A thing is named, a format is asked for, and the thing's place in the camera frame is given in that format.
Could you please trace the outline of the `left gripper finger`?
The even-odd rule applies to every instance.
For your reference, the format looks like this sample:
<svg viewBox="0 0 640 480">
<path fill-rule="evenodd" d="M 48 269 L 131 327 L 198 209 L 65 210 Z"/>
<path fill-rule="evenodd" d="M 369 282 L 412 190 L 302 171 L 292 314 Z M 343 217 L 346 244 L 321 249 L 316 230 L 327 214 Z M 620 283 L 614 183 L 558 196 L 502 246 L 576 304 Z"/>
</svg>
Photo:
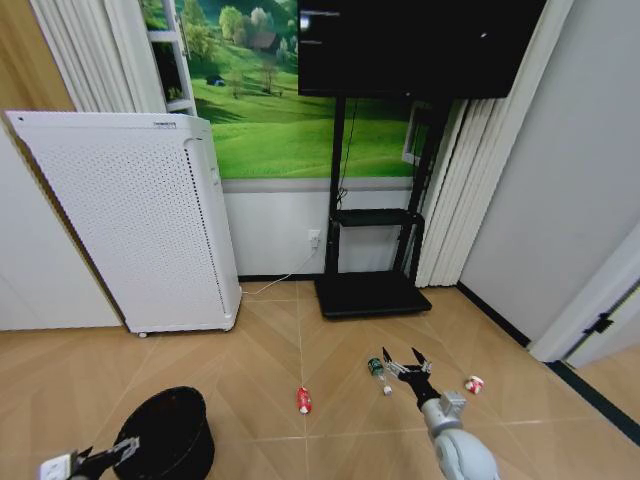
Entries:
<svg viewBox="0 0 640 480">
<path fill-rule="evenodd" d="M 139 437 L 129 437 L 116 443 L 111 448 L 111 453 L 117 461 L 126 461 L 131 458 L 140 447 Z"/>
</svg>

